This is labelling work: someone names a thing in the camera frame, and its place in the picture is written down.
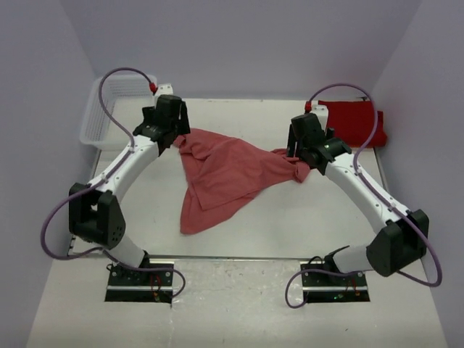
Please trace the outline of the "pink t shirt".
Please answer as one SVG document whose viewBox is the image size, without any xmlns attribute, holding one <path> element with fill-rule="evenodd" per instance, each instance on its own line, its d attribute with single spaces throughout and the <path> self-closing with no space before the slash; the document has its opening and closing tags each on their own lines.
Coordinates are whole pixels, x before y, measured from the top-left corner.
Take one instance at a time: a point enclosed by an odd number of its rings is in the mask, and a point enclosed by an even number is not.
<svg viewBox="0 0 464 348">
<path fill-rule="evenodd" d="M 187 190 L 180 231 L 194 235 L 232 218 L 261 191 L 279 183 L 303 183 L 309 166 L 285 149 L 266 151 L 240 138 L 194 128 L 178 136 Z"/>
</svg>

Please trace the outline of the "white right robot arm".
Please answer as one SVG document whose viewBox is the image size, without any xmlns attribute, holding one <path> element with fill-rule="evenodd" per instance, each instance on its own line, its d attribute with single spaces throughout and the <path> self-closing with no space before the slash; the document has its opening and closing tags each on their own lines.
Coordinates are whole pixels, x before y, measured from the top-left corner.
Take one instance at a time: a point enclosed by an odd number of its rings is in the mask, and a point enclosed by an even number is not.
<svg viewBox="0 0 464 348">
<path fill-rule="evenodd" d="M 359 246 L 343 246 L 326 255 L 324 278 L 339 285 L 356 271 L 387 277 L 426 254 L 429 219 L 390 196 L 360 165 L 351 148 L 314 113 L 291 119 L 287 152 L 335 183 L 367 218 L 375 237 Z"/>
</svg>

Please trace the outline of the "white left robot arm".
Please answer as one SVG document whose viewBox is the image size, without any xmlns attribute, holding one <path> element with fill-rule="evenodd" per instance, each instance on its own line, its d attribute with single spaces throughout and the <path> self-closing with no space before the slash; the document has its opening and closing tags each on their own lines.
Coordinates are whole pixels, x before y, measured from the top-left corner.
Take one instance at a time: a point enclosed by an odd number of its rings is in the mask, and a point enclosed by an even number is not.
<svg viewBox="0 0 464 348">
<path fill-rule="evenodd" d="M 125 276 L 135 285 L 149 280 L 151 268 L 144 262 L 146 252 L 125 235 L 120 203 L 146 167 L 179 135 L 190 133 L 186 103 L 178 96 L 161 95 L 153 107 L 144 107 L 142 114 L 143 122 L 112 163 L 87 184 L 70 188 L 68 205 L 71 234 L 125 265 Z"/>
</svg>

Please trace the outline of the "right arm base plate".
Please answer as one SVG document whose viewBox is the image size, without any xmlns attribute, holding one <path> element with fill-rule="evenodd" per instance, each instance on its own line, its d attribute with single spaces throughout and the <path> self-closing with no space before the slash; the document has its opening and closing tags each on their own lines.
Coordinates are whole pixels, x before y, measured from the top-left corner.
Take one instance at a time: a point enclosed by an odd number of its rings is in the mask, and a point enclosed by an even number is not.
<svg viewBox="0 0 464 348">
<path fill-rule="evenodd" d="M 302 292 L 308 304 L 369 302 L 368 284 L 363 273 L 348 277 L 332 277 L 322 273 L 308 272 L 309 269 L 323 270 L 320 258 L 300 263 Z"/>
</svg>

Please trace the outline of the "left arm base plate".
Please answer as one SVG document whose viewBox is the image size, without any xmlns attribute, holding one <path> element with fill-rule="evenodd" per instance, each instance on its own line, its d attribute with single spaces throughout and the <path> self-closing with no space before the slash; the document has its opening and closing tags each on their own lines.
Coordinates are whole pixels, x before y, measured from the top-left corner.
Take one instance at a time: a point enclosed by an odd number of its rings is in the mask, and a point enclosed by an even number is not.
<svg viewBox="0 0 464 348">
<path fill-rule="evenodd" d="M 167 303 L 173 300 L 172 262 L 149 261 L 146 268 L 168 268 L 169 271 L 152 273 L 129 270 L 117 264 L 109 264 L 109 278 L 105 302 Z"/>
</svg>

